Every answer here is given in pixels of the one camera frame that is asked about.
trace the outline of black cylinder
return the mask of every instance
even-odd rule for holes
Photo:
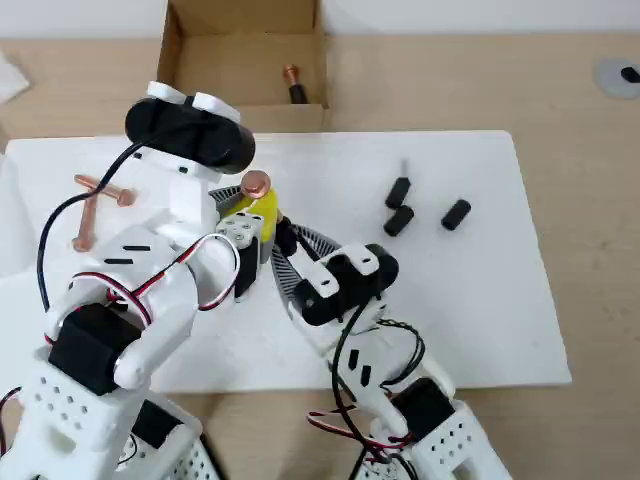
[[[462,199],[458,200],[442,218],[442,226],[447,230],[454,231],[470,211],[471,204],[469,202]]]
[[[409,225],[409,222],[413,217],[413,209],[406,205],[402,205],[395,211],[393,217],[384,224],[384,231],[387,232],[387,235],[396,237],[402,230],[404,230],[404,227]]]

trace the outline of black connector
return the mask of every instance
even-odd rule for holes
[[[451,232],[454,231],[470,211],[471,204],[469,202],[462,199],[458,200],[442,218],[442,226]]]
[[[393,217],[391,217],[387,223],[384,224],[384,231],[390,237],[397,237],[404,228],[409,225],[409,222],[414,217],[414,212],[411,207],[407,205],[402,205],[398,208]]]
[[[387,196],[385,205],[393,210],[400,208],[404,203],[404,199],[407,198],[409,188],[411,188],[411,182],[409,181],[408,160],[402,160],[402,176],[398,177],[391,187],[391,191]]]

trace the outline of cable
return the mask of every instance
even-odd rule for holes
[[[171,128],[165,129],[165,130],[161,130],[161,131],[156,132],[156,133],[154,133],[152,135],[148,135],[147,137],[143,138],[142,140],[139,140],[139,141],[131,144],[129,147],[127,147],[118,156],[118,158],[116,158],[116,160],[107,169],[106,173],[100,179],[100,183],[98,183],[96,188],[94,188],[90,192],[82,193],[80,195],[76,195],[74,197],[71,197],[71,198],[65,200],[60,205],[58,205],[58,207],[56,207],[56,209],[51,213],[51,215],[47,219],[46,223],[44,224],[44,227],[42,228],[42,232],[40,234],[40,241],[38,243],[38,256],[37,256],[37,260],[36,260],[36,275],[37,275],[37,278],[38,278],[38,289],[40,290],[40,297],[42,299],[42,305],[44,307],[45,312],[47,312],[49,310],[51,305],[49,303],[49,295],[47,293],[47,285],[46,285],[46,282],[45,282],[45,279],[44,279],[44,254],[45,254],[45,250],[47,248],[47,240],[49,238],[49,232],[51,231],[51,227],[53,226],[53,223],[60,216],[60,214],[62,212],[64,212],[68,207],[73,205],[74,203],[82,202],[83,200],[86,200],[86,199],[88,199],[90,197],[93,197],[94,195],[98,195],[102,190],[104,190],[106,188],[107,184],[111,181],[111,179],[116,174],[118,169],[122,166],[122,164],[129,157],[131,157],[131,155],[133,155],[135,152],[137,152],[141,148],[152,144],[153,142],[159,140],[162,137],[169,136],[169,135],[174,135],[176,133],[181,132],[182,130],[186,130],[188,128],[193,128],[193,127],[197,127],[197,126],[214,127],[214,126],[217,126],[217,124],[212,120],[194,120],[192,122],[185,122],[185,123],[182,123],[180,125],[176,125],[176,126],[173,126]],[[219,160],[223,159],[230,151],[231,151],[230,148],[227,149],[216,160],[216,162],[218,162]]]
[[[338,375],[338,364],[339,364],[339,361],[340,361],[340,355],[342,354],[342,349],[344,348],[344,345],[345,345],[345,343],[347,341],[347,338],[348,338],[349,334],[351,333],[351,330],[353,330],[353,327],[355,326],[358,318],[362,315],[362,313],[366,309],[367,305],[369,304],[369,301],[370,301],[370,299],[368,299],[366,302],[364,302],[363,304],[361,304],[358,307],[356,312],[349,319],[349,322],[347,323],[347,325],[342,330],[342,334],[340,335],[340,339],[338,340],[338,344],[336,346],[336,351],[335,351],[334,357],[333,357],[333,363],[331,365],[331,388],[333,390],[333,396],[334,396],[334,399],[336,401],[336,405],[338,407],[337,410],[339,411],[340,415],[342,416],[342,419],[344,420],[344,422],[349,427],[349,430],[351,430],[351,433],[353,434],[353,438],[358,440],[362,444],[364,449],[373,456],[373,460],[375,460],[377,462],[380,462],[380,463],[383,463],[383,464],[388,464],[388,463],[392,462],[393,460],[396,460],[396,461],[398,461],[398,463],[400,463],[402,468],[404,468],[404,470],[407,472],[407,475],[409,476],[410,480],[419,480],[418,476],[416,474],[416,471],[414,470],[413,466],[410,465],[400,454],[396,453],[396,454],[391,454],[388,457],[383,457],[380,454],[380,452],[370,444],[370,440],[368,440],[360,432],[360,430],[358,430],[358,427],[355,425],[355,423],[353,423],[353,420],[351,420],[351,417],[349,416],[349,413],[347,411],[347,407],[345,406],[344,402],[342,401],[342,397],[340,396],[339,375]],[[380,320],[378,323],[380,323],[382,326],[403,328],[405,330],[412,331],[412,333],[414,333],[414,335],[416,335],[416,338],[419,339],[419,343],[421,345],[424,345],[424,342],[422,341],[422,337],[420,337],[420,335],[417,332],[417,330],[415,330],[413,327],[411,327],[408,324],[402,324],[401,322],[396,322],[394,320]],[[416,359],[420,358],[420,360],[421,360],[422,356],[424,356],[424,352],[422,352],[422,347],[418,348],[416,351],[418,352],[418,355],[417,355]],[[413,367],[414,365],[417,366],[419,364],[419,361],[416,362],[416,359],[412,359],[412,361],[409,362],[409,365],[407,367],[409,367],[409,366]]]
[[[136,437],[134,437],[133,435],[129,434],[129,439],[131,440],[131,443],[133,443],[133,453],[131,455],[129,455],[127,458],[125,458],[124,460],[120,460],[118,462],[118,465],[122,465],[123,463],[127,463],[129,460],[133,459],[133,457],[135,457],[138,454],[138,442],[136,441]]]
[[[125,298],[129,302],[131,302],[133,307],[138,311],[138,314],[142,319],[142,323],[144,324],[145,328],[147,328],[149,325],[151,325],[151,323],[153,323],[153,320],[151,319],[151,314],[146,309],[146,307],[142,304],[142,302],[138,300],[138,297],[134,295],[133,292],[129,291],[120,282],[100,272],[80,272],[80,273],[76,273],[73,276],[74,279],[87,278],[87,277],[93,278],[99,283],[106,285],[107,288],[110,288],[111,290],[115,291],[118,295],[120,295],[122,298]]]
[[[355,438],[358,442],[360,442],[362,446],[366,448],[367,451],[371,453],[376,460],[382,463],[388,463],[389,461],[385,459],[382,455],[380,455],[378,450],[373,448],[369,444],[369,441],[367,440],[367,438],[360,432],[360,430],[358,430],[358,427],[356,426],[356,424],[353,423],[353,420],[351,420],[351,417],[349,416],[349,412],[347,411],[347,407],[345,406],[344,402],[342,401],[342,397],[340,396],[340,386],[339,386],[340,377],[338,375],[338,364],[340,362],[340,355],[342,354],[342,349],[344,348],[344,344],[347,341],[347,338],[351,333],[351,330],[353,330],[353,327],[358,321],[358,318],[360,318],[360,315],[362,315],[365,308],[367,308],[367,305],[369,305],[370,300],[371,300],[370,298],[367,299],[366,302],[363,302],[357,308],[353,316],[349,319],[349,322],[347,323],[347,325],[342,330],[342,334],[340,335],[340,339],[338,340],[338,344],[336,345],[336,351],[333,355],[333,363],[331,364],[331,390],[333,391],[333,398],[335,399],[336,406],[338,407],[338,411],[342,416],[344,423],[346,423],[347,427],[349,427],[349,430],[351,430],[351,433],[353,434],[353,438]]]
[[[404,471],[407,472],[407,475],[409,475],[409,480],[420,480],[418,478],[418,472],[416,472],[416,469],[413,467],[411,462],[408,462],[402,455],[400,455],[399,453],[393,453],[389,455],[389,458],[392,460],[396,460],[400,465],[402,465]]]
[[[233,290],[233,287],[236,284],[236,280],[238,278],[238,274],[240,273],[240,252],[238,251],[238,248],[233,244],[233,242],[231,242],[231,240],[229,240],[226,236],[220,234],[220,233],[209,233],[207,235],[204,235],[202,237],[200,237],[195,243],[193,243],[189,248],[187,248],[184,252],[182,252],[180,255],[178,255],[178,257],[171,262],[169,265],[167,265],[165,268],[163,268],[162,270],[160,270],[158,273],[156,273],[153,277],[151,277],[150,279],[148,279],[147,281],[145,281],[142,285],[140,285],[138,288],[136,288],[135,290],[133,290],[131,293],[131,295],[133,295],[133,297],[135,297],[136,299],[138,299],[140,296],[144,295],[149,288],[151,288],[154,284],[156,284],[158,281],[160,281],[162,278],[164,278],[167,274],[167,272],[174,267],[175,265],[180,265],[180,264],[184,264],[187,263],[191,257],[193,257],[193,255],[195,255],[195,253],[208,241],[211,239],[216,239],[216,240],[221,240],[224,243],[227,244],[227,246],[229,247],[229,249],[231,250],[231,252],[233,253],[233,257],[234,257],[234,267],[233,267],[233,278],[231,280],[231,282],[229,282],[229,285],[224,288],[220,294],[218,294],[218,296],[216,298],[213,299],[213,301],[209,302],[208,304],[205,305],[198,305],[198,309],[200,311],[206,312],[206,311],[210,311],[213,310],[214,308],[216,308],[218,305],[220,305],[229,295],[229,293],[231,292],[231,290]],[[117,301],[117,300],[121,300],[122,297],[117,297],[114,296],[113,294],[110,294],[109,292],[107,292],[107,300],[110,301]]]
[[[408,323],[397,322],[391,319],[379,320],[377,323],[378,325],[381,325],[383,327],[401,328],[403,330],[407,330],[413,333],[413,335],[416,337],[416,348],[413,351],[413,355],[407,363],[407,366],[396,377],[382,382],[380,386],[384,388],[386,386],[397,385],[406,380],[422,362],[422,359],[424,358],[424,355],[427,351],[427,347],[424,343],[423,338],[420,336],[420,333]]]
[[[319,428],[320,430],[323,430],[325,432],[333,433],[335,435],[339,435],[345,438],[351,438],[351,439],[355,438],[351,431],[345,430],[344,428],[336,427],[335,425],[331,425],[326,422],[322,422],[317,418],[314,418],[313,414],[307,415],[307,421],[314,427]],[[378,442],[377,440],[367,439],[367,443],[374,448],[383,449],[383,450],[386,450],[386,449],[399,450],[409,445],[409,443],[411,442],[411,436],[407,435],[405,438],[389,437],[389,441],[399,441],[400,443],[389,445],[382,442]]]
[[[11,400],[18,392],[22,390],[22,387],[16,387],[13,390],[10,390],[2,400],[0,400],[0,458],[7,453],[7,437],[5,435],[4,427],[2,426],[2,410],[9,400]]]

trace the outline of wooden table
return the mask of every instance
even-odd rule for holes
[[[157,42],[4,42],[34,87],[0,107],[12,137],[120,133]],[[640,63],[640,35],[340,37],[334,130],[513,134],[574,375],[564,388],[466,391],[517,479],[637,478],[640,100],[606,98],[595,61]],[[328,392],[178,398],[230,477],[344,479],[354,442],[308,427]]]

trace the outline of black cable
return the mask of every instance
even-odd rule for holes
[[[358,456],[358,459],[356,460],[356,464],[353,466],[353,470],[351,470],[351,473],[349,474],[349,480],[356,480],[356,478],[358,478],[358,473],[360,472],[360,468],[362,468],[362,461],[364,460],[366,454],[367,449],[363,448],[362,452],[360,452],[360,455]]]
[[[122,164],[129,157],[131,157],[131,155],[133,155],[136,151],[138,151],[139,149],[152,144],[153,142],[159,140],[162,137],[179,133],[182,130],[186,130],[186,129],[197,127],[197,126],[214,127],[214,126],[218,126],[218,125],[219,124],[217,122],[214,122],[213,120],[197,120],[197,121],[194,120],[192,122],[185,122],[185,123],[182,123],[180,125],[176,125],[176,126],[173,126],[171,128],[167,128],[165,130],[161,130],[161,131],[156,132],[154,134],[147,135],[142,140],[139,140],[139,141],[131,144],[127,149],[125,149],[118,156],[118,158],[108,168],[108,170],[106,171],[104,176],[100,179],[100,183],[98,183],[98,185],[96,186],[95,189],[93,189],[90,192],[82,193],[80,195],[76,195],[74,197],[71,197],[71,198],[65,200],[64,202],[62,202],[60,205],[58,205],[58,207],[49,216],[49,218],[47,219],[47,222],[44,224],[44,227],[42,228],[42,233],[40,234],[40,242],[38,244],[38,256],[37,256],[37,260],[36,260],[36,275],[38,277],[38,288],[40,289],[40,297],[42,298],[42,305],[44,306],[45,312],[49,310],[50,304],[49,304],[49,295],[47,294],[47,286],[46,286],[46,283],[45,283],[45,280],[44,280],[44,272],[43,272],[43,270],[44,270],[44,252],[45,252],[45,249],[47,247],[47,239],[49,238],[49,232],[51,230],[51,227],[53,226],[53,223],[58,218],[58,216],[60,216],[60,214],[64,210],[66,210],[68,207],[70,207],[74,203],[82,202],[83,200],[86,200],[87,198],[90,198],[90,197],[92,197],[94,195],[98,195],[102,190],[105,189],[107,184],[111,181],[111,179],[116,174],[118,169],[122,166]],[[225,153],[223,153],[216,160],[216,162],[221,160],[221,159],[223,159],[230,151],[231,151],[231,149],[226,150]]]
[[[123,463],[127,463],[129,460],[133,459],[133,457],[135,457],[138,454],[138,442],[136,440],[136,437],[134,437],[133,435],[129,435],[129,439],[131,440],[131,443],[133,443],[133,453],[131,455],[129,455],[127,458],[125,458],[124,460],[120,460],[118,462],[118,465],[122,465]]]
[[[409,475],[410,480],[420,480],[418,478],[418,472],[416,472],[416,469],[413,467],[411,462],[405,460],[402,455],[400,455],[399,453],[394,453],[392,455],[389,455],[389,458],[396,460],[400,465],[402,465],[404,471],[407,472],[407,475]]]
[[[383,327],[392,327],[392,328],[401,328],[403,330],[407,330],[411,332],[416,337],[416,348],[413,351],[413,355],[407,363],[407,366],[394,378],[390,380],[386,380],[380,384],[381,387],[397,385],[409,377],[413,373],[413,371],[420,366],[422,359],[427,351],[427,347],[424,343],[423,338],[420,336],[420,333],[411,325],[404,322],[397,322],[395,320],[379,320],[378,325],[382,325]]]
[[[347,323],[347,325],[342,330],[342,334],[340,335],[340,339],[338,340],[338,344],[336,345],[336,351],[334,353],[333,363],[331,365],[331,389],[333,390],[333,397],[335,399],[336,406],[338,407],[337,410],[340,413],[340,415],[342,416],[342,419],[344,420],[344,422],[347,425],[347,427],[349,427],[349,430],[351,430],[351,433],[353,433],[353,436],[355,437],[355,439],[358,440],[362,444],[362,446],[363,446],[363,448],[364,448],[364,450],[366,452],[371,453],[373,458],[377,462],[382,463],[382,464],[389,464],[393,460],[396,460],[398,463],[400,463],[402,468],[407,472],[407,475],[409,476],[410,480],[419,480],[418,479],[418,475],[417,475],[415,469],[413,468],[413,466],[409,462],[407,462],[400,454],[395,453],[395,454],[389,455],[388,457],[385,458],[380,454],[380,451],[378,449],[374,448],[373,446],[371,446],[369,444],[369,442],[367,441],[366,437],[360,432],[358,427],[355,425],[355,423],[353,422],[353,420],[349,416],[349,413],[347,411],[347,407],[345,406],[344,402],[342,401],[342,397],[340,396],[339,375],[338,375],[338,365],[339,365],[339,361],[340,361],[340,356],[342,354],[342,350],[343,350],[344,345],[345,345],[345,343],[347,341],[347,338],[349,337],[349,334],[351,333],[351,330],[353,330],[353,327],[355,326],[356,322],[358,321],[358,318],[360,318],[360,316],[364,312],[365,308],[367,308],[367,305],[369,304],[370,300],[371,299],[368,299],[366,302],[362,303],[358,307],[358,309],[355,311],[353,316],[349,319],[349,322]],[[418,342],[417,343],[417,347],[419,346],[419,348],[417,348],[414,351],[415,358],[413,358],[409,362],[409,364],[407,365],[407,368],[405,368],[405,370],[403,370],[403,373],[409,367],[412,368],[411,371],[415,370],[417,365],[419,365],[420,361],[422,360],[422,357],[424,356],[424,350],[426,350],[426,347],[424,346],[424,341],[422,340],[422,337],[420,336],[418,331],[415,330],[411,325],[404,324],[402,322],[396,322],[395,320],[380,320],[378,323],[380,325],[382,325],[382,326],[402,328],[402,329],[405,329],[405,330],[409,330],[410,332],[412,332],[416,336],[416,339],[417,339],[417,342]]]
[[[362,446],[369,453],[371,453],[371,455],[373,455],[373,458],[375,458],[380,463],[386,464],[386,463],[389,463],[389,460],[383,457],[382,455],[380,455],[380,452],[369,444],[366,437],[360,432],[360,430],[358,430],[358,427],[353,422],[353,420],[351,420],[351,417],[349,416],[349,412],[347,411],[347,407],[342,401],[342,397],[340,396],[340,386],[339,386],[340,376],[338,374],[338,364],[340,362],[340,355],[342,354],[342,349],[344,348],[344,344],[347,341],[347,338],[349,337],[351,330],[353,330],[353,327],[358,321],[358,318],[360,318],[360,315],[362,315],[362,312],[364,312],[365,308],[367,308],[367,305],[369,305],[370,300],[371,300],[370,298],[367,299],[366,302],[363,302],[357,308],[353,316],[349,319],[349,322],[347,323],[347,325],[342,330],[342,334],[340,335],[340,339],[338,340],[338,344],[336,345],[336,351],[333,355],[333,363],[331,364],[331,389],[333,390],[333,398],[335,399],[336,406],[338,407],[337,410],[340,413],[340,416],[342,417],[342,419],[344,420],[344,423],[347,425],[347,427],[349,427],[349,430],[351,430],[351,433],[353,433],[354,438],[358,442],[360,442]]]

